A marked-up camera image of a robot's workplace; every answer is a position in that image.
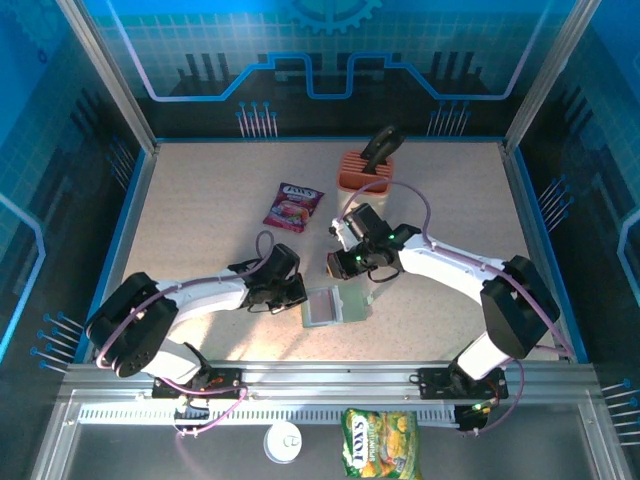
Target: white round object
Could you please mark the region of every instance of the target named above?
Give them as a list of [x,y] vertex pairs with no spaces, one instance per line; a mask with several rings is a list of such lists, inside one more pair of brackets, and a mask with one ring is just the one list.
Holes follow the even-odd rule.
[[293,423],[277,422],[264,436],[264,453],[275,463],[291,463],[302,448],[302,435]]

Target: candy bag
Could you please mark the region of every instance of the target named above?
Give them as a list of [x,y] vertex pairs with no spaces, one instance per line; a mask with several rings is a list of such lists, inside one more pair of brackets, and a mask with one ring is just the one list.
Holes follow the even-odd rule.
[[422,480],[415,412],[349,408],[341,423],[342,463],[348,477]]
[[300,233],[324,193],[311,188],[281,183],[269,214],[262,223]]

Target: blue border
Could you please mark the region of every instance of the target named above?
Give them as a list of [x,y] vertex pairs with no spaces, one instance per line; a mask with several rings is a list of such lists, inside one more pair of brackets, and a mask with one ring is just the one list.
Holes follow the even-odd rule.
[[567,289],[564,286],[564,281],[562,280],[562,275],[560,274],[560,267],[558,266],[558,261],[556,260],[556,255],[553,251],[549,234],[547,233],[547,229],[544,227],[542,213],[540,212],[540,208],[538,207],[536,194],[533,190],[533,184],[531,183],[529,171],[527,170],[527,167],[524,163],[524,157],[522,156],[520,147],[516,148],[514,157],[516,160],[516,166],[518,167],[518,170],[520,170],[520,175],[522,177],[522,183],[525,188],[527,200],[531,204],[534,223],[538,230],[540,241],[542,242],[544,254],[549,263],[551,277],[558,292],[558,300],[560,301],[562,312],[564,313],[567,330],[569,331],[569,337],[571,338],[571,344],[573,345],[573,349],[576,352],[576,360],[578,361],[578,363],[589,363],[589,357],[587,356],[587,351],[584,348],[584,342],[582,341],[582,336],[580,335],[580,329],[578,328],[576,317],[573,314],[573,308],[571,307]]
[[[156,137],[158,143],[294,143],[294,142],[369,142],[371,137],[268,137],[268,138],[238,138],[238,137],[193,137],[193,138],[167,138]],[[437,143],[498,143],[504,137],[407,137],[410,142],[437,142]]]
[[[89,315],[87,316],[87,320],[91,318],[94,312],[98,310],[98,308],[100,308],[100,305],[102,305],[102,299],[104,298],[104,294],[107,289],[107,283],[109,281],[109,276],[111,275],[111,270],[113,269],[113,265],[115,263],[116,254],[118,253],[124,226],[127,223],[129,210],[131,210],[131,203],[133,202],[133,197],[140,181],[140,174],[145,163],[145,158],[145,151],[143,149],[140,149],[140,154],[138,155],[136,166],[131,176],[131,182],[129,182],[129,188],[127,189],[127,194],[124,197],[122,209],[120,210],[118,223],[116,223],[116,228],[113,232],[113,237],[111,238],[111,244],[109,245],[107,256],[104,259],[102,272],[100,273],[100,278],[98,279],[98,285],[96,285],[96,292],[93,295],[93,300],[91,301],[91,307],[89,308]],[[80,335],[80,341],[78,342],[76,354],[73,357],[73,363],[84,363],[84,356],[88,348],[89,338],[84,334]]]

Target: metal pillar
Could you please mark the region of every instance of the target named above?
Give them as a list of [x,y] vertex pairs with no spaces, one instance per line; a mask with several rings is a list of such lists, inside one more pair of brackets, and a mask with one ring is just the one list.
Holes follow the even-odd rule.
[[56,1],[140,146],[148,155],[153,154],[156,145],[153,131],[84,5],[74,0]]
[[589,25],[600,1],[578,0],[575,3],[505,135],[508,154],[512,154],[522,141],[542,103],[549,95],[551,87]]

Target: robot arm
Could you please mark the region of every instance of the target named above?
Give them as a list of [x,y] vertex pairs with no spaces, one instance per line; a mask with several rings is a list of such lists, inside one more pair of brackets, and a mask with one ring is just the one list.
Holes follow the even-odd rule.
[[96,347],[103,348],[138,305],[168,287],[184,285],[141,312],[108,348],[104,359],[119,377],[145,372],[191,388],[206,386],[211,373],[208,363],[192,346],[166,338],[173,327],[208,313],[251,311],[256,305],[266,305],[276,314],[307,299],[298,273],[300,258],[290,248],[275,245],[262,267],[251,272],[258,260],[229,265],[206,282],[154,282],[145,273],[133,274],[89,319],[87,335]]
[[[330,231],[343,249],[329,254],[331,276],[347,280],[379,267],[391,267],[431,278],[458,290],[482,306],[486,331],[452,362],[452,382],[464,390],[484,379],[510,358],[524,358],[546,333],[540,317],[512,286],[488,266],[520,283],[552,321],[560,311],[534,265],[524,257],[487,258],[447,246],[409,225],[391,230],[375,211],[363,204],[334,220]],[[473,264],[463,261],[471,258]]]

